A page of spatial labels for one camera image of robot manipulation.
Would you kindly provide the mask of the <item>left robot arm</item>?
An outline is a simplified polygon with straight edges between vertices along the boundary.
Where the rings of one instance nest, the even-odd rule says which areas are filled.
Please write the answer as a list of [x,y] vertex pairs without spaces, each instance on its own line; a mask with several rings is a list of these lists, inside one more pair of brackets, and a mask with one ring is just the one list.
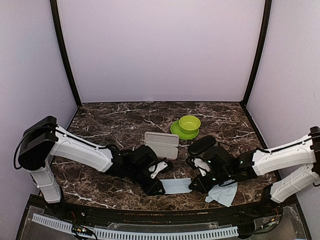
[[157,174],[167,169],[169,163],[165,158],[159,160],[149,146],[121,150],[114,144],[97,145],[71,134],[49,115],[24,131],[14,152],[13,166],[29,172],[60,218],[67,218],[71,208],[62,200],[63,191],[50,167],[52,157],[66,158],[109,176],[129,178],[148,196],[165,194]]

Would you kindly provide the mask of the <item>pink glasses case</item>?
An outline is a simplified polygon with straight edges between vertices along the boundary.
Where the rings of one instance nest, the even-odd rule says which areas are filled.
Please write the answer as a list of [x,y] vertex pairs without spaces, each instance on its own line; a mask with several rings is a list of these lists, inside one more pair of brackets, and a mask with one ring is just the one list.
[[144,134],[144,144],[150,147],[159,159],[176,160],[179,152],[179,141],[180,138],[177,134],[149,131]]

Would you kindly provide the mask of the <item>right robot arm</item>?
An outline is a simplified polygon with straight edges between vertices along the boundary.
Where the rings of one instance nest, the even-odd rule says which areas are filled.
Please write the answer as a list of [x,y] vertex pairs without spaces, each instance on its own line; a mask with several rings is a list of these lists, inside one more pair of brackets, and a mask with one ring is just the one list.
[[263,190],[263,200],[255,205],[255,213],[266,217],[291,195],[309,185],[320,185],[320,128],[310,128],[309,134],[293,142],[270,148],[256,148],[233,156],[211,136],[205,136],[188,147],[186,163],[199,170],[188,186],[190,190],[208,193],[214,186],[256,179],[267,173],[299,166],[284,179]]

